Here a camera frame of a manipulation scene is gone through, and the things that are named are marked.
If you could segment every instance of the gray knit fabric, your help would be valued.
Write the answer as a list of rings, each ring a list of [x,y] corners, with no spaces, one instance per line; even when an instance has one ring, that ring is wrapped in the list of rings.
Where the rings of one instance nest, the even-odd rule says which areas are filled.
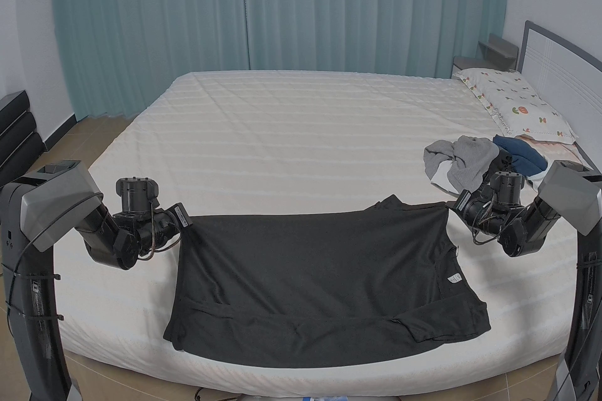
[[[425,172],[429,179],[436,174],[439,164],[451,160],[447,173],[450,184],[458,192],[474,192],[483,183],[483,174],[500,149],[489,139],[461,136],[457,141],[436,141],[425,148]]]

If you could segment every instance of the white bed sheet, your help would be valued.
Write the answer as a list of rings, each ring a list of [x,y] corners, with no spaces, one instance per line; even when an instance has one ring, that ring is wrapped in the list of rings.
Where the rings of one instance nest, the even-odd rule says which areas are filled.
[[[230,71],[186,74],[90,169],[112,212],[115,181],[159,183],[161,204],[191,215],[365,209],[396,194],[449,200],[424,173],[423,149],[499,130],[454,80],[376,74]],[[523,202],[534,197],[523,190]],[[455,387],[561,352],[575,288],[576,234],[561,219],[536,254],[508,258],[472,244],[450,214],[448,233],[492,329],[410,358],[362,366],[274,369],[177,352],[162,339],[177,249],[130,271],[95,264],[71,231],[55,246],[63,345],[78,354],[174,382],[264,396],[389,396]]]

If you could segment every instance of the blue clothing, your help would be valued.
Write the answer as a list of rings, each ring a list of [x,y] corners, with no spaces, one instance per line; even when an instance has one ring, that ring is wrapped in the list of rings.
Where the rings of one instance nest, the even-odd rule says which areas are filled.
[[[512,156],[512,166],[525,177],[539,174],[548,168],[546,159],[527,142],[515,137],[493,137],[493,143]]]

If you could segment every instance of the tile floor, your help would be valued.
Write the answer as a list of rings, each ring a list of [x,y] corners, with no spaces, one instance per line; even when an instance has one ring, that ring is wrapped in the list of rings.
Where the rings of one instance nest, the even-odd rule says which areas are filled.
[[[80,159],[90,166],[115,137],[131,122],[122,117],[87,118],[74,126],[56,145],[33,165],[39,168],[60,159]],[[4,310],[4,286],[0,286],[0,309]],[[67,352],[69,371],[78,380],[86,401],[193,401],[196,387],[150,378],[129,370],[109,366]],[[491,379],[435,393],[403,396],[403,401],[543,401],[552,382],[556,358]],[[29,390],[13,340],[0,315],[0,401],[25,401]],[[201,391],[203,401],[235,396],[221,391]]]

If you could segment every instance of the headboard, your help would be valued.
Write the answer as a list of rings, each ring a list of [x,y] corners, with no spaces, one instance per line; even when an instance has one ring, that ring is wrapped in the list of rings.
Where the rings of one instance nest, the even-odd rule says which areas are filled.
[[[0,187],[26,173],[43,151],[27,93],[0,98]]]
[[[585,159],[602,169],[602,62],[526,21],[517,70],[568,121]]]

